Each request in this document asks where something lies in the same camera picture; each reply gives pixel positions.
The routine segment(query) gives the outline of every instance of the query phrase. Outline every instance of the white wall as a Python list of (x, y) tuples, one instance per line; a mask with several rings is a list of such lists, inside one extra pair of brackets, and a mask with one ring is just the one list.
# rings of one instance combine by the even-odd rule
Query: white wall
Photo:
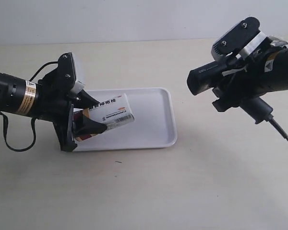
[(0, 0), (0, 45), (219, 37), (247, 16), (288, 35), (288, 0)]

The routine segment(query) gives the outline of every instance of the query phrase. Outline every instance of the barcode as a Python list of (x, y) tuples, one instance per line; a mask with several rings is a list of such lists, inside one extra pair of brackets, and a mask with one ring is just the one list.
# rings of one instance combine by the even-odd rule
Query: barcode
[(121, 117), (121, 118), (115, 119), (115, 122), (116, 122), (116, 123), (119, 123), (119, 122), (123, 122), (123, 121), (129, 120), (129, 119), (131, 119), (131, 118), (132, 118), (131, 115), (127, 115), (127, 116), (123, 116), (123, 117)]

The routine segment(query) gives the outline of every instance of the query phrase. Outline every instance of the cable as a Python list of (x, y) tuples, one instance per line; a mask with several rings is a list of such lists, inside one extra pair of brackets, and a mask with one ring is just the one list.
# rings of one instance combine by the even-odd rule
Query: cable
[(48, 65), (53, 65), (53, 64), (57, 64), (58, 62), (57, 61), (51, 61), (51, 62), (48, 62), (46, 64), (44, 64), (41, 68), (39, 68), (39, 70), (33, 75), (33, 77), (31, 77), (31, 79), (29, 81), (32, 81), (39, 73), (40, 71), (42, 71), (43, 68), (45, 68), (46, 66)]
[(282, 129), (282, 127), (271, 117), (268, 119), (271, 125), (288, 141), (288, 134)]
[(3, 116), (3, 138), (4, 138), (6, 146), (10, 150), (15, 151), (15, 152), (24, 152), (24, 151), (31, 149), (35, 145), (35, 142), (36, 142), (36, 131), (35, 131), (36, 118), (31, 119), (31, 128), (32, 128), (32, 132), (33, 132), (33, 141), (31, 143), (31, 145), (29, 145), (27, 148), (24, 148), (24, 149), (14, 149), (8, 144), (8, 142), (6, 140), (6, 137), (8, 134), (9, 119), (8, 119), (7, 115), (3, 114), (2, 112), (0, 112), (0, 115)]

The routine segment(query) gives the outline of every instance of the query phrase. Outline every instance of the plastic tray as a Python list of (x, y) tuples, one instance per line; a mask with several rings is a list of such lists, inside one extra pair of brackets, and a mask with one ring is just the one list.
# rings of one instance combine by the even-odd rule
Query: plastic tray
[(163, 88), (86, 91), (99, 101), (127, 94), (135, 121), (114, 130), (77, 142), (74, 151), (156, 149), (172, 146), (177, 140), (170, 94)]

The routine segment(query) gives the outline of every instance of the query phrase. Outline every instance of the table surface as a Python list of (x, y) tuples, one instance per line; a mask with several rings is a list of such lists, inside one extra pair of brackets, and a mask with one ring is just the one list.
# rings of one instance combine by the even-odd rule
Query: table surface
[[(186, 86), (191, 69), (212, 61), (214, 41), (0, 46), (0, 72), (20, 78), (72, 51), (86, 89), (164, 87), (178, 130), (166, 149), (67, 154), (52, 125), (37, 121), (36, 145), (16, 153), (0, 116), (0, 229), (288, 230), (288, 143), (241, 109), (218, 113), (211, 91), (193, 96)], [(263, 98), (288, 133), (288, 91)], [(27, 146), (30, 119), (9, 118), (10, 144)]]

